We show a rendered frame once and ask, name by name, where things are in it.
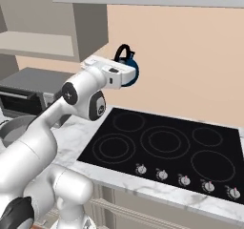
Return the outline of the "beige open wall cabinet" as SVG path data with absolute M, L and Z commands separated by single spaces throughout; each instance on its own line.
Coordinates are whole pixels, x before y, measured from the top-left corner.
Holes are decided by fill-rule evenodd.
M 0 0 L 0 53 L 81 62 L 108 42 L 105 5 Z

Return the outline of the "silver hob knob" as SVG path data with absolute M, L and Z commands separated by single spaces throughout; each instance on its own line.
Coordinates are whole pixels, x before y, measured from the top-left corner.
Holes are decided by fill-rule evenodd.
M 156 177 L 159 180 L 165 180 L 168 177 L 168 173 L 165 170 L 157 170 Z
M 191 180 L 187 176 L 180 175 L 178 182 L 182 186 L 188 186 L 191 183 Z
M 232 199 L 238 199 L 240 198 L 240 192 L 237 190 L 236 187 L 232 188 L 230 186 L 226 187 L 227 189 L 227 195 Z
M 146 168 L 146 166 L 144 164 L 138 164 L 136 166 L 136 172 L 139 175 L 144 175 L 147 172 L 147 168 Z
M 208 180 L 202 180 L 202 189 L 205 192 L 211 193 L 214 191 L 214 185 Z

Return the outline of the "beige drawer front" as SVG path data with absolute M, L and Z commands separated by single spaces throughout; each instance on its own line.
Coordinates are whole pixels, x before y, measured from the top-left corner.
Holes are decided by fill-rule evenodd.
M 244 223 L 213 219 L 182 208 L 119 192 L 100 185 L 95 187 L 93 199 L 95 198 L 102 198 L 112 204 L 188 227 L 189 229 L 244 229 Z M 100 210 L 103 222 L 109 229 L 152 229 L 142 223 L 119 217 L 100 206 L 92 206 Z

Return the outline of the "grey pot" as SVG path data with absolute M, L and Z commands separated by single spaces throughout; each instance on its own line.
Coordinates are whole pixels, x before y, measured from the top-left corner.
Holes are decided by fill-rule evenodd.
M 23 115 L 6 122 L 0 128 L 0 139 L 5 147 L 10 146 L 27 129 L 29 124 L 35 119 L 34 115 Z

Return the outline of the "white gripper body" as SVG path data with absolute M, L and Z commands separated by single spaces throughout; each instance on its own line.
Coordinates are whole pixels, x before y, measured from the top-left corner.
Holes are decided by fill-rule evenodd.
M 106 77 L 106 87 L 124 87 L 135 78 L 135 68 L 100 56 L 91 55 L 81 63 L 82 69 L 95 67 Z

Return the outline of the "black glass hob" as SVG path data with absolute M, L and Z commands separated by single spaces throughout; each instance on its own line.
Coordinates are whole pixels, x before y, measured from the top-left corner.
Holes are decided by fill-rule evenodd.
M 244 155 L 236 128 L 113 108 L 78 159 L 244 205 Z M 144 175 L 136 172 L 138 164 L 146 166 Z M 168 177 L 159 180 L 157 170 Z M 180 175 L 191 183 L 180 185 Z M 202 180 L 214 191 L 205 192 Z M 227 186 L 236 187 L 240 198 L 230 198 Z

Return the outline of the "grey toaster oven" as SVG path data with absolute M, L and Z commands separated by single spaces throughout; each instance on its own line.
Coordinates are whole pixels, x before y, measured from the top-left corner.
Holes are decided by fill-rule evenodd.
M 40 115 L 61 96 L 71 73 L 25 68 L 0 81 L 0 108 L 3 115 L 16 118 Z

